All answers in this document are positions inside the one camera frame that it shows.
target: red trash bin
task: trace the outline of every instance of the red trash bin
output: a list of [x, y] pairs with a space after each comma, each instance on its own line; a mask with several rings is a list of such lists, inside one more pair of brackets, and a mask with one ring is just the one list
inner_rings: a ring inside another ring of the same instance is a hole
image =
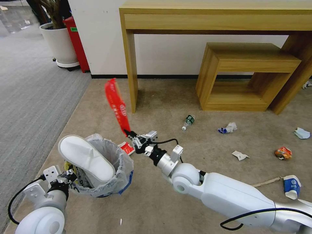
[[74, 46], [82, 72], [85, 73], [86, 71], [90, 71], [89, 64], [85, 56], [84, 48], [82, 47], [81, 40], [73, 16], [65, 19], [63, 22], [67, 27], [69, 36], [71, 37], [71, 42], [72, 45]]

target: potted plant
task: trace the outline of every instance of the potted plant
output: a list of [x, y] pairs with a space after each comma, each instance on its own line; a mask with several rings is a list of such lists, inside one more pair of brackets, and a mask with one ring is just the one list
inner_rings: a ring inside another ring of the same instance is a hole
[[48, 12], [51, 23], [40, 26], [40, 31], [48, 43], [59, 67], [71, 68], [79, 65], [72, 41], [63, 23], [63, 0], [35, 0]]

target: black baseboard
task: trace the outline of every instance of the black baseboard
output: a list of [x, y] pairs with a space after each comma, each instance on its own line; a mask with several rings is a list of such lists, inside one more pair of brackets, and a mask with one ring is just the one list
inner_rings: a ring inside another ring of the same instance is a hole
[[[127, 75], [92, 75], [92, 79], [127, 79]], [[217, 79], [250, 79], [252, 75], [217, 75]], [[137, 75], [138, 79], [197, 79], [198, 75]]]

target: blue paper cup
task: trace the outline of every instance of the blue paper cup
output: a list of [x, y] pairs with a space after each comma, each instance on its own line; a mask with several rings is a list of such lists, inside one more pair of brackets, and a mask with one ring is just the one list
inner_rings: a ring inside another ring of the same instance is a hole
[[284, 192], [285, 196], [296, 200], [300, 193], [301, 183], [297, 176], [287, 175], [284, 177]]

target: white slipper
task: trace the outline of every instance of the white slipper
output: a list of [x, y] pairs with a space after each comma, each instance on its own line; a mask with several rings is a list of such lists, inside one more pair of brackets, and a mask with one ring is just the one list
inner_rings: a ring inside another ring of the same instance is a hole
[[66, 161], [85, 171], [94, 187], [99, 183], [94, 181], [91, 176], [105, 183], [112, 179], [116, 173], [113, 165], [80, 136], [68, 135], [63, 137], [58, 144], [58, 150]]

